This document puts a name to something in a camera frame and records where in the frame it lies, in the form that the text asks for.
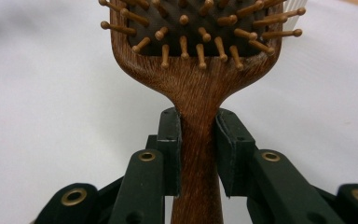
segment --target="wooden hairbrush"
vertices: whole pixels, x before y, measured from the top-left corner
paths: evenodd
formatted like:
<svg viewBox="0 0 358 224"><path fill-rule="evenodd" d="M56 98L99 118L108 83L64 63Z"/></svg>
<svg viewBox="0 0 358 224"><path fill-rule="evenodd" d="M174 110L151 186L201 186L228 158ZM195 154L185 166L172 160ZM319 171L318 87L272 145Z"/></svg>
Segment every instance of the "wooden hairbrush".
<svg viewBox="0 0 358 224"><path fill-rule="evenodd" d="M181 193L172 223L223 223L213 121L232 93L276 63L289 17L285 0L100 0L110 7L112 47L131 77L161 92L181 118Z"/></svg>

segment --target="white backdrop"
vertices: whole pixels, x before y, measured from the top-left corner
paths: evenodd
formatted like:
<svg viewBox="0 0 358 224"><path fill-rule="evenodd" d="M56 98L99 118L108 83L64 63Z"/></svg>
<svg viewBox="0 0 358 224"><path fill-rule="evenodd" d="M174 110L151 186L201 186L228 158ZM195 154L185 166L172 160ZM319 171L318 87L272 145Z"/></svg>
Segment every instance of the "white backdrop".
<svg viewBox="0 0 358 224"><path fill-rule="evenodd" d="M309 0L272 71L230 98L260 148L313 185L358 183L358 7ZM0 223L29 223L75 182L121 177L172 104L115 62L97 1L0 1ZM225 221L250 223L244 199Z"/></svg>

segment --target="hairbrush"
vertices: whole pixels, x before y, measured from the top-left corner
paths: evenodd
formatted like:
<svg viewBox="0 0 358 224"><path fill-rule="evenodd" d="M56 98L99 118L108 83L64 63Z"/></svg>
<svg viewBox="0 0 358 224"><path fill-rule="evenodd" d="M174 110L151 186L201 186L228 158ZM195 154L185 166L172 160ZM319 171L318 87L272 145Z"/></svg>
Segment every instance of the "hairbrush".
<svg viewBox="0 0 358 224"><path fill-rule="evenodd" d="M182 128L181 190L172 223L223 223L213 141L214 117L232 93L277 62L288 18L285 0L100 0L110 8L119 66L174 104Z"/></svg>

